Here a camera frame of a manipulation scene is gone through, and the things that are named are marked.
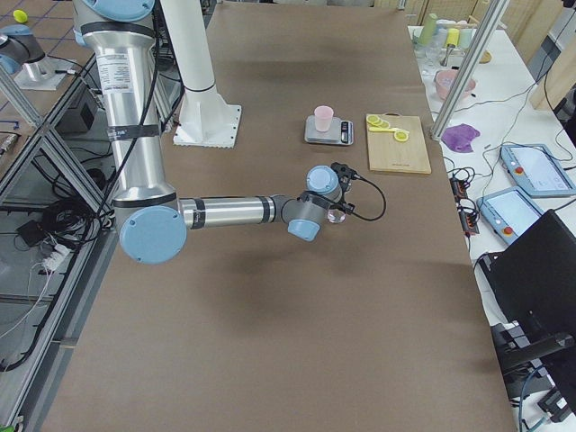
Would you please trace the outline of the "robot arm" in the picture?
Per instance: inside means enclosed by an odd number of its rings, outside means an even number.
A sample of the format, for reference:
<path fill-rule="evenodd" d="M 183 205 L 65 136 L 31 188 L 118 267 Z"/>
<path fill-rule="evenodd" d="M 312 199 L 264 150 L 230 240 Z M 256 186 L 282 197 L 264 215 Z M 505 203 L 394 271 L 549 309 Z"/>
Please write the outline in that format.
<path fill-rule="evenodd" d="M 75 32 L 96 56 L 117 164 L 112 206 L 124 252 L 142 264 L 161 264 L 183 248 L 189 230 L 282 221 L 303 240 L 325 221 L 352 213 L 345 199 L 356 172 L 334 163 L 315 166 L 305 190 L 254 197 L 181 198 L 166 180 L 162 128 L 152 104 L 157 72 L 152 53 L 165 26 L 184 87 L 175 142 L 230 149 L 241 109 L 219 94 L 203 13 L 198 2 L 77 1 Z"/>

